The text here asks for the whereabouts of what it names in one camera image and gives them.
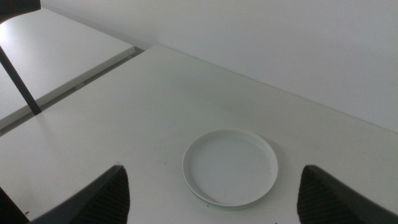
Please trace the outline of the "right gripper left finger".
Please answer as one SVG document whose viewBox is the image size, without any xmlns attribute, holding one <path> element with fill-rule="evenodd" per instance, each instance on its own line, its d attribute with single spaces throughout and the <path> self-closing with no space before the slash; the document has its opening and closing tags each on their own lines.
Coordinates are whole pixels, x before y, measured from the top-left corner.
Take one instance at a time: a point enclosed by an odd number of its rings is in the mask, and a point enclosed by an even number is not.
<svg viewBox="0 0 398 224">
<path fill-rule="evenodd" d="M 130 209 L 127 172 L 115 165 L 84 189 L 32 220 L 43 224 L 126 223 Z"/>
</svg>

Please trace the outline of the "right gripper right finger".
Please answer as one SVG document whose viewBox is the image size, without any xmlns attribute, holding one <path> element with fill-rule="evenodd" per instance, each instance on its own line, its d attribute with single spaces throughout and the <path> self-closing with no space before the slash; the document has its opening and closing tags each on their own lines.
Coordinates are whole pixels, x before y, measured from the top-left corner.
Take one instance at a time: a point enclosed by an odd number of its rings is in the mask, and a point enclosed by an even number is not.
<svg viewBox="0 0 398 224">
<path fill-rule="evenodd" d="M 297 200 L 300 223 L 397 223 L 397 215 L 315 165 L 303 168 Z"/>
</svg>

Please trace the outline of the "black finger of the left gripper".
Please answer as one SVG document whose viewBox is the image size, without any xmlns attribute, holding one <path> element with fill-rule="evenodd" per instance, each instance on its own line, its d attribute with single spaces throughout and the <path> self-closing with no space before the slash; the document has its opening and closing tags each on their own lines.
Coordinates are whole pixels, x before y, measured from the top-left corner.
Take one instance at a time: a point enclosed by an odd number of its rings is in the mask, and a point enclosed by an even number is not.
<svg viewBox="0 0 398 224">
<path fill-rule="evenodd" d="M 27 224 L 29 220 L 8 194 L 1 189 L 1 224 Z"/>
</svg>

